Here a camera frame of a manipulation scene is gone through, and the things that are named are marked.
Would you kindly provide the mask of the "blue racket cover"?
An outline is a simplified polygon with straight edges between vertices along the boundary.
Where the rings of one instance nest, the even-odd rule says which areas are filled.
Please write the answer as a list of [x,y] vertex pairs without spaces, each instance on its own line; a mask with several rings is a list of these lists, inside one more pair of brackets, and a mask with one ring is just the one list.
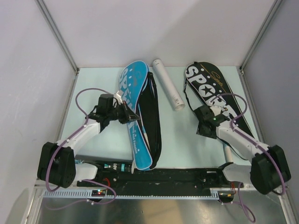
[[135,168],[153,170],[162,152],[157,85],[149,66],[141,60],[127,65],[118,79],[122,99],[137,117],[128,123]]

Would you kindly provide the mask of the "white shuttlecock tube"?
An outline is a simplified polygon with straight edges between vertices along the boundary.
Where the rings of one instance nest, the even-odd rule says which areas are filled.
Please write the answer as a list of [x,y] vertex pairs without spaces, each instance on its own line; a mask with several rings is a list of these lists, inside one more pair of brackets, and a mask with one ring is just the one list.
[[163,62],[160,59],[155,59],[152,62],[152,66],[173,110],[180,111],[184,109],[185,103],[183,102]]

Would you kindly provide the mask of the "black racket cover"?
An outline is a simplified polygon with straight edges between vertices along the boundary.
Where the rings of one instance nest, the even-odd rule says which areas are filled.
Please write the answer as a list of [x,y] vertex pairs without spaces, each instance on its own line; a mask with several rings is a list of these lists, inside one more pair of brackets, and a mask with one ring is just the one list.
[[208,62],[194,62],[185,70],[185,86],[190,86],[203,105],[226,106],[229,119],[236,118],[234,124],[252,135],[251,129],[244,118],[245,110],[241,110],[236,98],[240,95],[231,91],[229,84],[217,66]]

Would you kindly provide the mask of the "black shuttlecock tube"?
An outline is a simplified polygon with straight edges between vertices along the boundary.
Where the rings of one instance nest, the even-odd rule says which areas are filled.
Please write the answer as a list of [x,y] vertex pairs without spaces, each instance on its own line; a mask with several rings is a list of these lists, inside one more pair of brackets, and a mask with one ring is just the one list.
[[106,170],[108,172],[132,172],[132,164],[128,162],[118,161],[85,161],[75,160],[76,164],[88,163],[95,165],[98,169]]

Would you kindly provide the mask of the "light blue racket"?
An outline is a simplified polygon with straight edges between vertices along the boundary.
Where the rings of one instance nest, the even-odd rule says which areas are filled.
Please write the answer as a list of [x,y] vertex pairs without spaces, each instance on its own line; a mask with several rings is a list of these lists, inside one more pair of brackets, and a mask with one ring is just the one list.
[[225,155],[226,155],[226,160],[227,162],[233,163],[233,157],[231,153],[231,148],[229,146],[225,146]]
[[141,125],[142,125],[142,132],[143,132],[143,135],[144,135],[144,139],[145,139],[145,141],[147,143],[148,149],[150,149],[149,139],[148,139],[148,136],[147,136],[147,133],[146,133],[146,130],[145,130],[144,123],[143,123],[142,112],[141,112],[140,105],[138,105],[138,109],[139,109],[139,113],[140,113]]

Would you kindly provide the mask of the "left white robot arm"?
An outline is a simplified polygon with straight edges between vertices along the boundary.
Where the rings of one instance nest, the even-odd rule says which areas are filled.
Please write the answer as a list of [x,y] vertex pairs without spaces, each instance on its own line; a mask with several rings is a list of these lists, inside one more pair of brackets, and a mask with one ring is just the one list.
[[46,142],[41,151],[37,177],[46,183],[68,188],[73,182],[88,180],[93,186],[103,183],[104,177],[96,165],[75,162],[80,149],[94,136],[100,134],[111,121],[121,124],[137,121],[135,114],[121,97],[122,91],[115,94],[102,94],[98,104],[87,115],[85,123],[65,140]]

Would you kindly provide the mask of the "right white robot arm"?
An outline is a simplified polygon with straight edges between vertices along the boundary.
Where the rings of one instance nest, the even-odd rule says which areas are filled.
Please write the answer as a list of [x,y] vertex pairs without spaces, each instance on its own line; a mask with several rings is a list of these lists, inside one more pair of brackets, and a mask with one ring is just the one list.
[[271,147],[248,135],[234,124],[236,118],[229,119],[218,106],[203,105],[194,113],[199,120],[199,135],[220,139],[236,148],[251,163],[250,181],[257,191],[266,195],[282,187],[282,192],[276,194],[286,193],[286,182],[291,179],[291,173],[280,146]]

